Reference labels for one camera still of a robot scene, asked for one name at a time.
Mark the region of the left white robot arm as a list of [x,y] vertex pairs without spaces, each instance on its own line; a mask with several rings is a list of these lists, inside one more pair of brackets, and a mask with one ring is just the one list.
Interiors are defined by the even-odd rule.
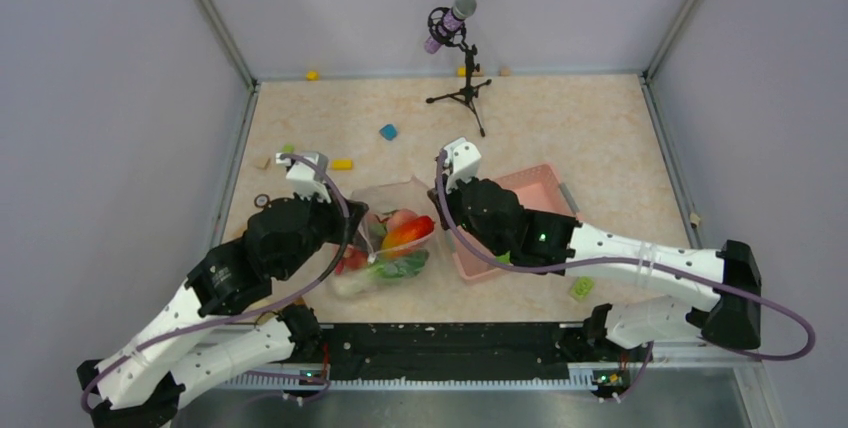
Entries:
[[211,249],[162,311],[115,355],[77,368],[81,404],[96,427],[164,427],[196,397],[262,364],[321,350],[322,330],[300,292],[266,308],[271,320],[212,347],[215,328],[250,321],[274,280],[286,281],[326,244],[342,255],[369,207],[359,201],[277,198],[238,238]]

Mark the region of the red lychee bunch toy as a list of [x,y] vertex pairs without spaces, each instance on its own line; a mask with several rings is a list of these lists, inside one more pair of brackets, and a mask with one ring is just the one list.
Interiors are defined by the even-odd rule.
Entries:
[[346,272],[357,271],[367,267],[368,264],[369,254],[367,251],[355,247],[347,247],[341,260],[335,266],[334,274],[342,275]]

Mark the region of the green bok choy toy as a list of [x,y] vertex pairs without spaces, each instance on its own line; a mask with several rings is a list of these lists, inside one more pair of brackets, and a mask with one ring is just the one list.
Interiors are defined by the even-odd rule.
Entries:
[[426,266],[430,252],[416,250],[403,257],[384,259],[377,257],[367,267],[329,278],[333,293],[341,298],[354,298],[401,284],[417,277]]

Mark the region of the clear zip top bag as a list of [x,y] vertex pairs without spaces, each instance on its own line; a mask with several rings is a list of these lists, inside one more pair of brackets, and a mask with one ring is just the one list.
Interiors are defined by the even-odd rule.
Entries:
[[405,284],[439,259],[437,215],[423,181],[369,186],[351,198],[368,206],[329,278],[340,298],[357,298]]

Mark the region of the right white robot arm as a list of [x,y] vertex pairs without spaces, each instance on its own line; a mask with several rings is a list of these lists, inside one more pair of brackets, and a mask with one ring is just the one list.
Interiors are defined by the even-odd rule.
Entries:
[[602,305],[585,321],[600,360],[657,340],[699,336],[737,352],[761,345],[762,282],[746,243],[682,249],[615,235],[575,217],[534,210],[490,179],[438,178],[428,196],[442,227],[474,256],[507,271],[607,278],[656,298]]

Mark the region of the green cucumber toy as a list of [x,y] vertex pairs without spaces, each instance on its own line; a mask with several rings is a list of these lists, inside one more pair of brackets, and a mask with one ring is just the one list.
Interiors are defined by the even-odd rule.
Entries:
[[496,259],[499,263],[502,263],[502,264],[507,264],[507,265],[509,265],[509,264],[511,263],[511,260],[510,260],[510,253],[509,253],[509,252],[506,252],[506,253],[504,253],[504,254],[502,254],[502,255],[498,255],[498,256],[496,256],[496,257],[495,257],[495,259]]

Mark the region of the red yellow mango toy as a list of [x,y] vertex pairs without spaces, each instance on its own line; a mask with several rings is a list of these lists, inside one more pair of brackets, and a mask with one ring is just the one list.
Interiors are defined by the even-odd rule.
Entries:
[[417,250],[432,234],[435,223],[427,215],[405,223],[383,238],[379,255],[386,259],[403,257]]

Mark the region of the pink peach toy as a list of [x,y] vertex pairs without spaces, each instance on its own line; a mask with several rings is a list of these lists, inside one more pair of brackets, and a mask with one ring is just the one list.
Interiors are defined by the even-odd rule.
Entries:
[[393,211],[387,218],[385,222],[385,228],[387,232],[391,232],[399,228],[400,226],[408,223],[418,217],[418,214],[415,211],[409,209],[398,209]]

